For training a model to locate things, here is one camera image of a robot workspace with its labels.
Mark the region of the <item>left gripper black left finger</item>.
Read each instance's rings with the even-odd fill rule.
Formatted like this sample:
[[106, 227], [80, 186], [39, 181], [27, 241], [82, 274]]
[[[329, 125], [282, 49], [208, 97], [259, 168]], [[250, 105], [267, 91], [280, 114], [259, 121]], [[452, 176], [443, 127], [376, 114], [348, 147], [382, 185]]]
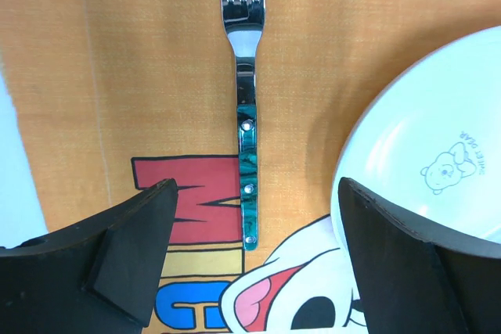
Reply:
[[159, 181], [75, 224], [1, 250], [4, 333], [140, 333], [150, 324], [178, 186]]

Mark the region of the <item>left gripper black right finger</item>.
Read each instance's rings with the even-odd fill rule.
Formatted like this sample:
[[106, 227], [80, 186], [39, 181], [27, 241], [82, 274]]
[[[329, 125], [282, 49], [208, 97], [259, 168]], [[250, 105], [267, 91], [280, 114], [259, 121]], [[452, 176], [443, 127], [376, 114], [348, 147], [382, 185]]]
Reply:
[[370, 333], [498, 333], [500, 245], [400, 207], [351, 178], [341, 221]]

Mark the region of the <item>cream round plate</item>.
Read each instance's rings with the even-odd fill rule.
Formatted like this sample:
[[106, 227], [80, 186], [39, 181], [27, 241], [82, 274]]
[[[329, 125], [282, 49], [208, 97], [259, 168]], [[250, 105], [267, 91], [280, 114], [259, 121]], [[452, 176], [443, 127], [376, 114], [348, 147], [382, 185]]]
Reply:
[[500, 240], [500, 29], [425, 56], [352, 128], [333, 183], [351, 178], [422, 217]]

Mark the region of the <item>orange Mickey Mouse placemat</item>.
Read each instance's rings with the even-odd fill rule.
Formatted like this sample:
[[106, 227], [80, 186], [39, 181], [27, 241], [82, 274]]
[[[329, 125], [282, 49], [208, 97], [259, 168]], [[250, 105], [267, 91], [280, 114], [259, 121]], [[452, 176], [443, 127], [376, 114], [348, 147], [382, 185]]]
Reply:
[[220, 0], [1, 0], [1, 244], [173, 178], [148, 333], [364, 333], [332, 228], [341, 150], [400, 74], [491, 27], [500, 0], [266, 0], [247, 252]]

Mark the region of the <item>silver fork teal handle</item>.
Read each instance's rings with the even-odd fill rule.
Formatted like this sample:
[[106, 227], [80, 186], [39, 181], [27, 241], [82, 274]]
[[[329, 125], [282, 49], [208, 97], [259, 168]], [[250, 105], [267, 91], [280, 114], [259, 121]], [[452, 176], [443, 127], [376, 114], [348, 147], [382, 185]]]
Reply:
[[258, 248], [258, 110], [256, 56], [265, 25], [265, 0], [221, 0], [222, 22], [236, 64], [236, 119], [242, 240]]

